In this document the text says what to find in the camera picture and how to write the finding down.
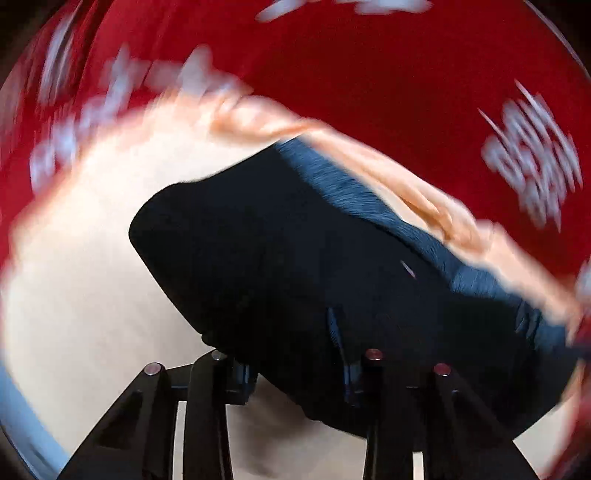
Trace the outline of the dark navy pants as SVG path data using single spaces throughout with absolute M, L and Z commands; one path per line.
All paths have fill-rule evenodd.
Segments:
M 300 140 L 160 190 L 128 234 L 207 345 L 346 433 L 367 433 L 349 376 L 370 348 L 452 366 L 515 436 L 575 371 L 563 326 Z

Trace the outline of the peach sofa cover cloth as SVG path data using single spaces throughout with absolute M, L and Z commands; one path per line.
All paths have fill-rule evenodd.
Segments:
M 453 418 L 451 479 L 588 478 L 589 270 L 557 277 L 501 225 L 476 219 L 380 151 L 235 91 L 172 92 L 92 129 L 71 148 L 73 165 L 45 170 L 40 197 L 10 224 L 1 270 L 1 428 L 33 475 L 145 479 L 155 382 L 144 367 L 169 370 L 219 350 L 150 274 L 129 240 L 130 224 L 160 190 L 294 139 L 566 329 L 575 371 L 559 402 L 516 436 L 451 366 L 443 386 Z M 226 407 L 231 479 L 364 479 L 367 433 L 308 418 L 259 371 L 231 359 L 257 373 L 249 401 Z

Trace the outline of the red cushion with white characters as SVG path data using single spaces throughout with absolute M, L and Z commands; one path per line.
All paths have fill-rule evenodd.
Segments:
M 230 91 L 380 151 L 557 277 L 590 272 L 590 75 L 530 1 L 3 2 L 1 270 L 92 129 Z

